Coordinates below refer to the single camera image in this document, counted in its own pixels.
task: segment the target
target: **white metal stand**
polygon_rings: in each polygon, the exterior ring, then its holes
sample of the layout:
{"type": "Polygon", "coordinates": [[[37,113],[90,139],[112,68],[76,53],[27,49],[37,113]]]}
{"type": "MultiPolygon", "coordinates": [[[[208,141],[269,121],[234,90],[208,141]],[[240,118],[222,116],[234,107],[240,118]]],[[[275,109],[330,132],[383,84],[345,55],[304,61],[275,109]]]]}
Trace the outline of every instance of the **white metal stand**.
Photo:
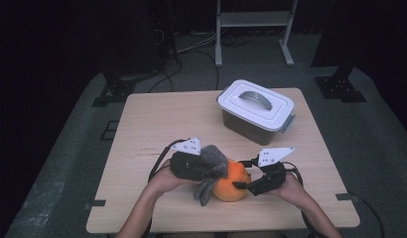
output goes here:
{"type": "Polygon", "coordinates": [[[216,2],[215,65],[222,66],[221,28],[286,26],[284,38],[279,41],[287,66],[293,66],[287,43],[290,37],[298,0],[293,0],[290,11],[221,13],[221,0],[216,2]]]}

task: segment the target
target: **gray handle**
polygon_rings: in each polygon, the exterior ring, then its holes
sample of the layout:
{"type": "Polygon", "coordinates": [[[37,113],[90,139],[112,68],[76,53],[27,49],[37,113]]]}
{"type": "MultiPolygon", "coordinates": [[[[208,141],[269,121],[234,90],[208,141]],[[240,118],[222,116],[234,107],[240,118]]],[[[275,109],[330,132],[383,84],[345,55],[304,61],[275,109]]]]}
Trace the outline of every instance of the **gray handle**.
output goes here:
{"type": "Polygon", "coordinates": [[[262,94],[257,93],[255,91],[242,92],[238,97],[255,99],[255,100],[259,101],[265,107],[266,110],[268,110],[268,111],[272,110],[271,102],[266,97],[264,97],[262,94]]]}

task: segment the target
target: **person's left hand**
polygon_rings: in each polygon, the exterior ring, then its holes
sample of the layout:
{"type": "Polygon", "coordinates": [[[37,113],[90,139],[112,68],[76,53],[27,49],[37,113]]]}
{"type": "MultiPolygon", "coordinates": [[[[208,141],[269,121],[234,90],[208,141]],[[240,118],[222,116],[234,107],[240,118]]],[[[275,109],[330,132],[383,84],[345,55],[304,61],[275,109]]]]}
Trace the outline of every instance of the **person's left hand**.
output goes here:
{"type": "Polygon", "coordinates": [[[171,191],[181,184],[199,184],[200,181],[177,178],[170,170],[170,159],[165,161],[154,177],[148,182],[147,187],[155,194],[162,196],[164,192],[171,191]]]}

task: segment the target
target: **orange pumpkin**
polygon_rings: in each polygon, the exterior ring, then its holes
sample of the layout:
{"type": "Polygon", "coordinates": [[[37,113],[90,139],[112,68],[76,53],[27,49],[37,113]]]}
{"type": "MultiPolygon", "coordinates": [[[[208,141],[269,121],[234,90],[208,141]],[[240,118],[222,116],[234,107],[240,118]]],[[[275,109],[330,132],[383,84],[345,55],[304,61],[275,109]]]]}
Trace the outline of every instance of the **orange pumpkin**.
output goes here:
{"type": "Polygon", "coordinates": [[[234,181],[251,182],[250,174],[242,163],[228,159],[228,178],[221,178],[213,188],[213,194],[223,201],[237,201],[246,195],[246,189],[237,189],[234,181]]]}

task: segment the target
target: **plastic container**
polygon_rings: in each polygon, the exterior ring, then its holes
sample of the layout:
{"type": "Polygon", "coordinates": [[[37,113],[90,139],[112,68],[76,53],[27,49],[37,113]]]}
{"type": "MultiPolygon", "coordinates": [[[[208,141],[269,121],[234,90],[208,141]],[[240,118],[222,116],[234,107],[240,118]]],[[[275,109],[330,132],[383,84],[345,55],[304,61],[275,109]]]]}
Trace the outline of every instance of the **plastic container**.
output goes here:
{"type": "Polygon", "coordinates": [[[266,146],[294,119],[294,102],[273,90],[238,79],[217,98],[225,127],[266,146]]]}

